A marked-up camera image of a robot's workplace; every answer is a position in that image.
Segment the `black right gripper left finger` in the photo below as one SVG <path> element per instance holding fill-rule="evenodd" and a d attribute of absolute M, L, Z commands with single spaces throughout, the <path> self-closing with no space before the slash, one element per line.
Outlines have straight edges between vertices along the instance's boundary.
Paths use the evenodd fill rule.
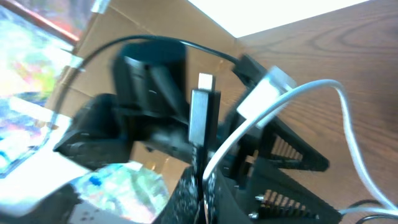
<path fill-rule="evenodd" d="M 192 166 L 183 171 L 169 201 L 153 224 L 202 223 L 202 205 Z"/>

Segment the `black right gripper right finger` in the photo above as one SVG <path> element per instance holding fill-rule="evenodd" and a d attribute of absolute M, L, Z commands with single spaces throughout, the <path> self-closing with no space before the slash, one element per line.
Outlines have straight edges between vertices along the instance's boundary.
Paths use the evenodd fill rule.
<path fill-rule="evenodd" d="M 253 224 L 258 221 L 258 201 L 253 179 L 244 188 L 236 188 L 235 181 L 220 170 L 211 173 L 206 181 L 208 221 L 211 224 Z"/>

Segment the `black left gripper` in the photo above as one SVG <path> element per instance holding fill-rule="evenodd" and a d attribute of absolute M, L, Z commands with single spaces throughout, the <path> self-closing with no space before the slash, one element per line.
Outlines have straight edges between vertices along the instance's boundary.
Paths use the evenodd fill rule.
<path fill-rule="evenodd" d="M 236 162 L 259 148 L 261 129 L 252 128 L 230 149 L 226 163 Z M 146 126 L 146 148 L 192 163 L 193 145 L 188 126 L 150 124 Z M 245 213 L 255 223 L 339 223 L 342 215 L 320 197 L 280 169 L 324 172 L 329 160 L 302 139 L 278 117 L 264 128 L 264 157 L 256 160 L 245 195 Z"/>

